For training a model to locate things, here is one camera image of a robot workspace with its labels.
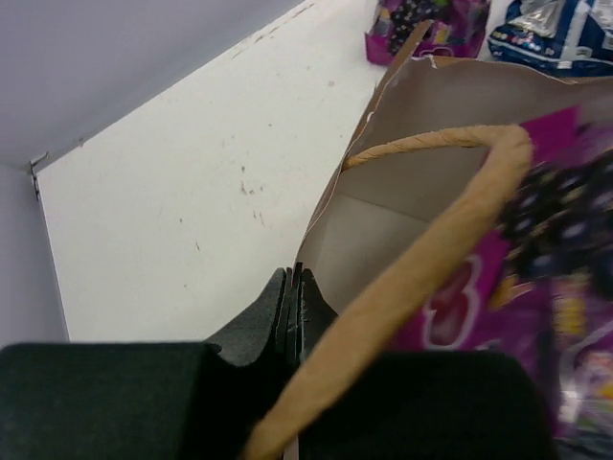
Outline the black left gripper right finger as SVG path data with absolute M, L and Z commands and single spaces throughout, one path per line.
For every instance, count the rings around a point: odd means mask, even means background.
M 492 351 L 385 352 L 298 438 L 301 459 L 557 459 L 541 395 Z

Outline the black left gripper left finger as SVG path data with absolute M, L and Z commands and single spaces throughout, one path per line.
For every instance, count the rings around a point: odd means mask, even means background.
M 22 343 L 1 353 L 5 459 L 234 459 L 287 375 L 287 274 L 209 338 Z

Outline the blue white snack bag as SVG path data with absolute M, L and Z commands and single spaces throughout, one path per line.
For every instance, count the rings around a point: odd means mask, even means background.
M 612 3 L 513 1 L 488 36 L 491 56 L 559 78 L 612 75 Z

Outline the small magenta snack packet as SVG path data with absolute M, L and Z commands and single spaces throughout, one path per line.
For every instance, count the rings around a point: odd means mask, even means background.
M 533 165 L 492 231 L 397 333 L 397 351 L 514 357 L 565 459 L 612 455 L 612 127 L 525 124 Z

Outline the brown paper bag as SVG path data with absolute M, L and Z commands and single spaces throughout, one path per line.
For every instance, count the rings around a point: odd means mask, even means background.
M 420 23 L 376 88 L 299 256 L 338 318 L 246 443 L 273 459 L 336 403 L 493 227 L 534 156 L 531 120 L 580 105 L 608 119 L 609 77 L 417 57 Z

